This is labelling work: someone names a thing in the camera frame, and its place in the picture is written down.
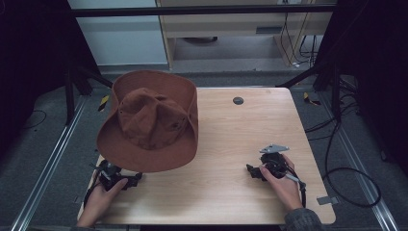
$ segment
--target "gray floor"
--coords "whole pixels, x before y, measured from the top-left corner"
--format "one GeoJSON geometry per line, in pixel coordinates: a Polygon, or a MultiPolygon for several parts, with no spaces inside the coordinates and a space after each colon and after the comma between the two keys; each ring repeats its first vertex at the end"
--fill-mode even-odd
{"type": "MultiPolygon", "coordinates": [[[[218,38],[217,42],[205,43],[180,39],[175,53],[174,67],[170,72],[192,79],[199,87],[225,86],[274,86],[293,78],[308,64],[300,68],[284,66],[273,39],[260,38],[218,38]]],[[[116,75],[106,76],[114,79],[116,75]]],[[[324,99],[326,92],[310,90],[313,77],[302,81],[292,89],[293,101],[298,109],[305,128],[310,128],[330,117],[324,105],[317,106],[303,100],[303,92],[308,91],[312,100],[324,99]]],[[[85,106],[69,143],[64,149],[57,169],[44,192],[30,226],[71,226],[75,224],[92,168],[89,164],[97,159],[95,137],[108,110],[97,112],[101,98],[109,90],[92,82],[94,92],[91,96],[76,96],[77,102],[84,100],[85,106]]],[[[344,104],[353,101],[345,98],[344,104]]],[[[64,130],[65,106],[64,89],[46,93],[37,100],[34,112],[27,126],[41,122],[30,129],[21,131],[19,139],[10,150],[11,157],[1,164],[0,170],[0,226],[10,226],[35,186],[50,154],[64,130]]],[[[364,120],[355,113],[358,107],[350,108],[343,116],[342,128],[353,145],[361,165],[379,185],[383,200],[395,221],[397,228],[382,227],[378,221],[378,207],[359,208],[340,198],[341,203],[334,205],[337,220],[328,225],[330,230],[408,230],[408,194],[407,176],[399,166],[392,162],[383,162],[380,150],[372,138],[364,120]]],[[[333,124],[313,133],[309,139],[328,136],[333,124]]],[[[342,142],[340,131],[336,134],[329,152],[329,168],[353,167],[342,142]]],[[[321,174],[324,174],[324,157],[328,139],[310,141],[321,174]]],[[[355,173],[342,171],[331,175],[337,189],[347,197],[367,203],[361,181],[355,173]]],[[[330,186],[326,189],[336,196],[330,186]]]]}

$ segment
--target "wall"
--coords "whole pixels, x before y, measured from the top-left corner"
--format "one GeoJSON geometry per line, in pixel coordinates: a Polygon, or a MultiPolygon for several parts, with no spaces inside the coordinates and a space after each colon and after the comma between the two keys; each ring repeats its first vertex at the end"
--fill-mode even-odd
{"type": "MultiPolygon", "coordinates": [[[[154,0],[68,2],[72,9],[156,7],[154,0]]],[[[167,66],[158,16],[83,17],[77,20],[101,72],[123,72],[145,64],[167,66]]]]}

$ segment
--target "hand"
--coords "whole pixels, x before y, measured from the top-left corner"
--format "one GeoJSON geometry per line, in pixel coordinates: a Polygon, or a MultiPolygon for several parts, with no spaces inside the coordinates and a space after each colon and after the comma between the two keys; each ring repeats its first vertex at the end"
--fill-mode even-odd
{"type": "Polygon", "coordinates": [[[112,201],[123,189],[127,181],[128,179],[126,178],[121,179],[107,192],[105,191],[104,187],[97,182],[95,188],[89,196],[87,206],[78,219],[77,226],[93,227],[98,219],[109,209],[112,201]]]}
{"type": "MultiPolygon", "coordinates": [[[[285,158],[288,166],[294,169],[294,164],[292,161],[285,155],[283,155],[283,157],[285,158]]],[[[289,179],[288,177],[277,179],[264,166],[260,166],[260,170],[272,188],[275,190],[278,198],[285,205],[288,212],[303,207],[300,201],[299,188],[295,181],[289,179]]]]}

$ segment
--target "sleeve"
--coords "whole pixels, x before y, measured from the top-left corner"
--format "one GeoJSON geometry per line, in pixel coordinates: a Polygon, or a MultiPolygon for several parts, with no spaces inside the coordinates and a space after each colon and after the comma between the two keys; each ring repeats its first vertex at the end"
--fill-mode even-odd
{"type": "Polygon", "coordinates": [[[69,231],[97,231],[97,230],[92,228],[71,227],[69,231]]]}
{"type": "Polygon", "coordinates": [[[312,210],[300,208],[291,211],[285,216],[286,229],[288,231],[305,230],[319,231],[324,230],[318,215],[312,210]]]}

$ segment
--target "round hole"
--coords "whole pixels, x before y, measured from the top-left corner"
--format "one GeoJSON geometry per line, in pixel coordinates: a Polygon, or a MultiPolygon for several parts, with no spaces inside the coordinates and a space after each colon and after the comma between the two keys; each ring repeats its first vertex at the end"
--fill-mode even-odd
{"type": "Polygon", "coordinates": [[[243,103],[243,98],[241,98],[241,97],[235,97],[233,100],[232,100],[236,105],[241,105],[242,103],[243,103]]]}

